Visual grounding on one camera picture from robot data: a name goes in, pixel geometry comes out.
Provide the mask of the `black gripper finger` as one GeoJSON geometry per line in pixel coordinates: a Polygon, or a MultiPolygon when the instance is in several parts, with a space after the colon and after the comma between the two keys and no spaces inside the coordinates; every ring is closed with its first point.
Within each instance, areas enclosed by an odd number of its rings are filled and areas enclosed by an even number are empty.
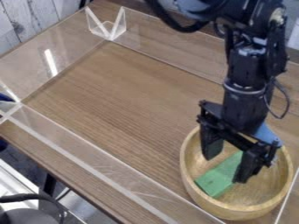
{"type": "Polygon", "coordinates": [[[248,179],[253,175],[257,175],[265,164],[265,157],[267,149],[264,147],[255,145],[249,150],[247,150],[241,155],[232,181],[245,184],[248,179]]]}
{"type": "Polygon", "coordinates": [[[213,159],[223,150],[224,140],[219,132],[208,126],[200,126],[200,148],[207,160],[213,159]]]}

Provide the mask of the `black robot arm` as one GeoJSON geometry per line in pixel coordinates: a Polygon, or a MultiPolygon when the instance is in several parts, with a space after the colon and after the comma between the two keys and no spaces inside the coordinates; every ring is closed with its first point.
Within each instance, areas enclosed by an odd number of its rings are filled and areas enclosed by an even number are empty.
{"type": "Polygon", "coordinates": [[[245,183],[272,164],[281,140],[267,127],[269,105],[284,87],[276,76],[285,72],[285,6],[283,0],[173,0],[193,20],[180,25],[158,0],[144,0],[154,15],[177,32],[192,33],[207,24],[223,26],[228,74],[223,103],[200,101],[200,148],[211,160],[231,143],[243,156],[233,181],[245,183]]]}

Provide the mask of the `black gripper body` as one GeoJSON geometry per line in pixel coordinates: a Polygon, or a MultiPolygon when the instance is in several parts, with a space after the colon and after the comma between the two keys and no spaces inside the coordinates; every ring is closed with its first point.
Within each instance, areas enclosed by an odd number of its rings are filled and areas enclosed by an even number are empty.
{"type": "Polygon", "coordinates": [[[225,80],[223,103],[199,103],[199,125],[213,128],[224,142],[229,142],[243,153],[255,145],[264,147],[264,166],[272,164],[276,151],[281,147],[281,140],[265,124],[275,85],[269,81],[256,87],[240,86],[225,80]]]}

